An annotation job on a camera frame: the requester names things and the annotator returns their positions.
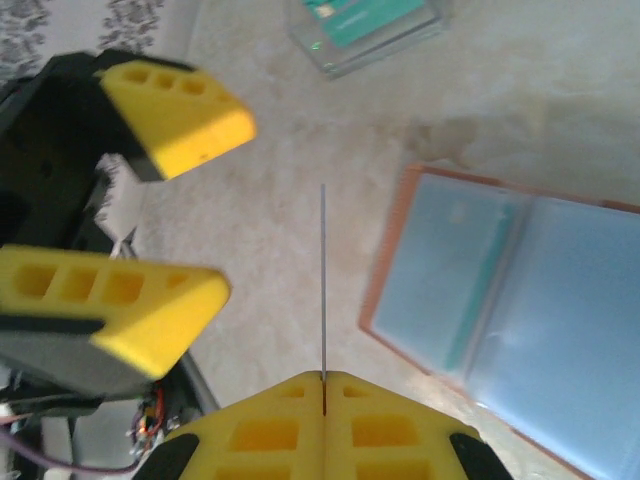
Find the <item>rectangular hole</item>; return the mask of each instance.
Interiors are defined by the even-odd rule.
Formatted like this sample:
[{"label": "rectangular hole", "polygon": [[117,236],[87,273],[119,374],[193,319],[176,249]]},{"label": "rectangular hole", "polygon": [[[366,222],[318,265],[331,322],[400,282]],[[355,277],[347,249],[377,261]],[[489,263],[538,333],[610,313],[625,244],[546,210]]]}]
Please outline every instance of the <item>rectangular hole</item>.
[{"label": "rectangular hole", "polygon": [[156,75],[154,84],[163,90],[170,90],[176,82],[176,76],[168,73],[159,73]]},{"label": "rectangular hole", "polygon": [[98,271],[74,268],[64,279],[60,298],[69,302],[86,302],[98,276]]},{"label": "rectangular hole", "polygon": [[56,267],[45,265],[25,265],[17,271],[13,285],[22,295],[42,298],[47,293],[56,270]]},{"label": "rectangular hole", "polygon": [[366,397],[367,393],[354,387],[346,386],[342,389],[342,393],[347,398]]},{"label": "rectangular hole", "polygon": [[149,79],[149,70],[142,68],[130,68],[125,70],[123,77],[133,83],[143,84]]},{"label": "rectangular hole", "polygon": [[102,301],[112,305],[130,305],[140,296],[144,276],[131,272],[111,272],[107,279]]},{"label": "rectangular hole", "polygon": [[289,467],[223,467],[215,480],[289,480]]},{"label": "rectangular hole", "polygon": [[425,461],[364,463],[356,467],[357,480],[431,480],[431,467]]},{"label": "rectangular hole", "polygon": [[231,437],[233,452],[295,450],[298,446],[298,422],[292,419],[247,420]]},{"label": "rectangular hole", "polygon": [[282,394],[285,398],[302,398],[304,397],[303,387],[291,387]]},{"label": "rectangular hole", "polygon": [[400,447],[419,443],[413,422],[402,415],[356,417],[351,429],[354,447]]},{"label": "rectangular hole", "polygon": [[185,78],[182,81],[182,90],[189,95],[202,95],[204,93],[204,89],[204,82],[200,80]]}]

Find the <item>open binder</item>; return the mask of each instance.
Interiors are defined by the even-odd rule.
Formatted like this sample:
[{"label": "open binder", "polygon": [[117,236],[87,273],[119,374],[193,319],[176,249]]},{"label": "open binder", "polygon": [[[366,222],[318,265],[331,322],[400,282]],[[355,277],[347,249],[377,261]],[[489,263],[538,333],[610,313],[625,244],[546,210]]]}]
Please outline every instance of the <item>open binder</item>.
[{"label": "open binder", "polygon": [[360,326],[581,473],[640,479],[639,212],[411,166]]}]

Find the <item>clear plastic box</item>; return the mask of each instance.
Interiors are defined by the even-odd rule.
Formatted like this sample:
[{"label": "clear plastic box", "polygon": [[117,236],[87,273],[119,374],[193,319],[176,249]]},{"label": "clear plastic box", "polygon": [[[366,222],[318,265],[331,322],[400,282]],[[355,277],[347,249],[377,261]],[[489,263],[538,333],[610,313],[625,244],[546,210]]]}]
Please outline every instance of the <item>clear plastic box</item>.
[{"label": "clear plastic box", "polygon": [[337,78],[440,33],[450,0],[286,0],[292,39]]}]

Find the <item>wire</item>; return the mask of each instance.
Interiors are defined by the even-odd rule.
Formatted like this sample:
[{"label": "wire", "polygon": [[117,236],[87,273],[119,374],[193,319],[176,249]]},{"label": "wire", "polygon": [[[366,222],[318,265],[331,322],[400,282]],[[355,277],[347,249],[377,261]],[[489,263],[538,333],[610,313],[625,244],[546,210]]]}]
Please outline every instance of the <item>wire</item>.
[{"label": "wire", "polygon": [[162,426],[162,422],[164,422],[164,392],[162,387],[158,387],[158,398],[156,398],[156,424],[153,426],[150,432],[147,433],[149,437],[149,443],[153,441],[153,437],[158,433],[160,427]]},{"label": "wire", "polygon": [[[149,440],[145,445],[144,451],[148,451],[153,444],[153,438],[160,431],[162,422],[164,422],[165,408],[164,408],[164,392],[162,387],[158,386],[157,399],[156,399],[156,424],[151,431],[147,434]],[[30,460],[31,462],[40,465],[45,468],[62,468],[73,473],[84,473],[88,475],[126,475],[133,473],[140,464],[140,458],[136,459],[131,465],[121,468],[101,468],[101,467],[88,467],[85,465],[76,465],[74,463],[63,462],[55,458],[51,458],[42,452],[38,452],[32,449],[30,446],[24,444],[18,437],[12,435],[11,432],[4,426],[0,426],[0,443],[5,444],[11,450],[22,457]]]},{"label": "wire", "polygon": [[138,468],[139,460],[134,461],[131,465],[122,468],[100,468],[87,467],[84,465],[76,465],[74,463],[63,462],[55,458],[51,458],[44,453],[33,450],[28,445],[22,443],[15,435],[12,435],[5,427],[0,427],[0,443],[5,444],[11,450],[14,450],[20,456],[30,460],[31,462],[45,468],[62,468],[73,473],[85,473],[89,475],[126,475],[133,473]]}]

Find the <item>white surface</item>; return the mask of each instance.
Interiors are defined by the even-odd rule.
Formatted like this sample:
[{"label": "white surface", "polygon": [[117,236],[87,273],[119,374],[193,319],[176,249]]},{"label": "white surface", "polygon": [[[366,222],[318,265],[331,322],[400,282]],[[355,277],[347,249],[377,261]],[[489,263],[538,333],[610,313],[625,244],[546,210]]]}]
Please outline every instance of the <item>white surface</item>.
[{"label": "white surface", "polygon": [[460,0],[449,32],[335,82],[286,37],[280,7],[206,2],[189,58],[260,134],[153,186],[143,223],[147,256],[218,266],[234,285],[193,349],[215,394],[228,405],[320,368],[325,182],[328,367],[477,426],[518,480],[574,478],[356,320],[407,159],[640,203],[640,2]]},{"label": "white surface", "polygon": [[[73,435],[74,460],[80,465],[119,468],[131,465],[131,439],[125,435],[138,409],[138,402],[127,400],[103,404],[98,410],[76,422]],[[128,479],[131,475],[104,477]],[[76,475],[78,480],[94,480],[95,475]]]}]

